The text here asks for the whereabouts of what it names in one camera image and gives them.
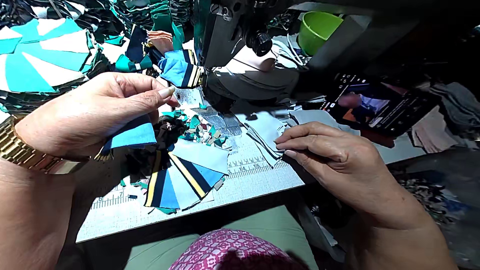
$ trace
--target machine knob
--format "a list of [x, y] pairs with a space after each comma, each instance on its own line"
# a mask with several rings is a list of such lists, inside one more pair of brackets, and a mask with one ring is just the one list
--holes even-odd
[[257, 56], [264, 56], [272, 48], [272, 40], [267, 33], [258, 33], [252, 40], [252, 50]]

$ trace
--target watch strap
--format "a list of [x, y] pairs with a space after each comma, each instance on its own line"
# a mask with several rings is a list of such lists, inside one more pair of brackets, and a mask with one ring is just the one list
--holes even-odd
[[11, 116], [0, 125], [0, 158], [26, 169], [51, 174], [74, 172], [86, 163], [64, 160], [30, 147], [15, 134], [15, 120]]

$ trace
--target measuring ruler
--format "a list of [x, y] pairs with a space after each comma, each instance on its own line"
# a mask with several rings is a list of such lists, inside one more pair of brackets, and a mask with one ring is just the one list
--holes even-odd
[[256, 173], [267, 172], [287, 166], [289, 166], [287, 163], [280, 160], [272, 168], [263, 156], [233, 160], [228, 162], [228, 175], [225, 176], [225, 179], [253, 175]]
[[[242, 176], [254, 175], [260, 172], [267, 172], [275, 169], [287, 167], [288, 164], [280, 160], [273, 168], [267, 163], [263, 156], [249, 157], [246, 159], [237, 159], [228, 161], [228, 175], [225, 179], [238, 178]], [[114, 206], [129, 201], [138, 200], [138, 198], [129, 197], [124, 186], [118, 185], [103, 197], [96, 198], [90, 209], [98, 209], [108, 206]]]

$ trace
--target green plastic bowl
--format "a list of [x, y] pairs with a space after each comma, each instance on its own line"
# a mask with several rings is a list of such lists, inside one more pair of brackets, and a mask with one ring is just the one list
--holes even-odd
[[314, 55], [342, 22], [343, 19], [330, 13], [306, 13], [300, 25], [300, 48], [308, 55]]

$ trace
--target fabric scrap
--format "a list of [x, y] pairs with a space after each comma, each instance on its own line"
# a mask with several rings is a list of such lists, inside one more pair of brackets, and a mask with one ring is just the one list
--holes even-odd
[[228, 150], [179, 139], [171, 153], [210, 170], [228, 174]]

